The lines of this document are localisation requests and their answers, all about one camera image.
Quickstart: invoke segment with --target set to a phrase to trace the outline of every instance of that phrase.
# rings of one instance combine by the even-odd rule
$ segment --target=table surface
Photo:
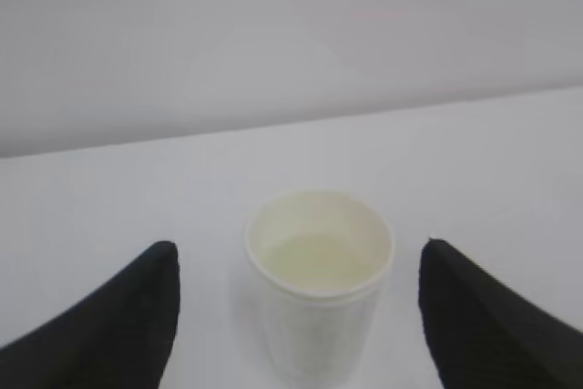
[[[164,389],[283,387],[242,230],[290,189],[350,191],[397,254],[347,388],[439,388],[417,300],[428,236],[583,328],[583,89],[0,160],[0,343],[84,297],[151,242],[179,245]]]

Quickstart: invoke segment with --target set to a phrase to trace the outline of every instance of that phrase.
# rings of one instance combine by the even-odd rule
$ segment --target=white cup
[[[299,287],[286,281],[270,270],[265,254],[299,236],[342,241],[370,263],[369,269],[341,288]],[[361,356],[378,292],[394,258],[394,239],[384,221],[349,195],[304,191],[262,207],[246,238],[267,344],[281,377],[306,389],[344,382]],[[293,268],[287,266],[287,272]],[[302,273],[296,273],[301,279]]]

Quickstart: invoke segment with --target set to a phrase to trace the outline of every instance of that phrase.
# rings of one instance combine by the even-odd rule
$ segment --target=paper cup
[[[304,191],[262,207],[246,238],[267,344],[279,374],[291,386],[306,389],[345,381],[361,356],[378,292],[394,258],[394,239],[384,221],[350,195]],[[333,251],[335,242],[342,244],[342,252]],[[305,254],[292,247],[296,243]],[[275,260],[270,259],[275,251],[283,250],[279,264],[268,263]],[[314,258],[317,251],[312,250],[323,257],[322,278],[314,283],[313,260],[306,260]],[[348,253],[366,263],[365,269],[356,270]],[[322,283],[330,280],[325,278],[328,271],[346,275]]]

